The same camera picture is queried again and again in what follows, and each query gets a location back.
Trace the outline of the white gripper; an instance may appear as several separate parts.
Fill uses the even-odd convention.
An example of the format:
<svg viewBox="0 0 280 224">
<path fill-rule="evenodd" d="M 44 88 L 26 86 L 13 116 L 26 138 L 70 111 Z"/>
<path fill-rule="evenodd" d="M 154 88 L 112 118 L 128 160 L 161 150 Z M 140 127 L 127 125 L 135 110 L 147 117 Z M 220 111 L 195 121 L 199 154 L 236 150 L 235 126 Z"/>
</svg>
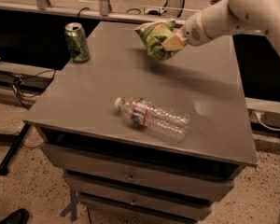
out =
<svg viewBox="0 0 280 224">
<path fill-rule="evenodd" d="M 203 12 L 196 12 L 190 16 L 184 23 L 183 34 L 175 33 L 161 43 L 165 51 L 178 51 L 187 44 L 191 46 L 200 46 L 212 40 L 203 27 Z"/>
</svg>

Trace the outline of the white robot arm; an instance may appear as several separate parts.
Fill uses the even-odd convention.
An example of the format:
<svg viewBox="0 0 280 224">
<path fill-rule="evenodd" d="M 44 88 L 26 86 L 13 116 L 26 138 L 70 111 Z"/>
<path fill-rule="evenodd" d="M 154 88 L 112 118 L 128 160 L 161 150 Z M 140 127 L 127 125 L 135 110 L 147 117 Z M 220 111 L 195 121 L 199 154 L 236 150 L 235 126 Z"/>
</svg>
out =
<svg viewBox="0 0 280 224">
<path fill-rule="evenodd" d="M 248 30 L 261 31 L 280 56 L 280 0 L 221 0 L 190 16 L 161 46 L 176 52 Z"/>
</svg>

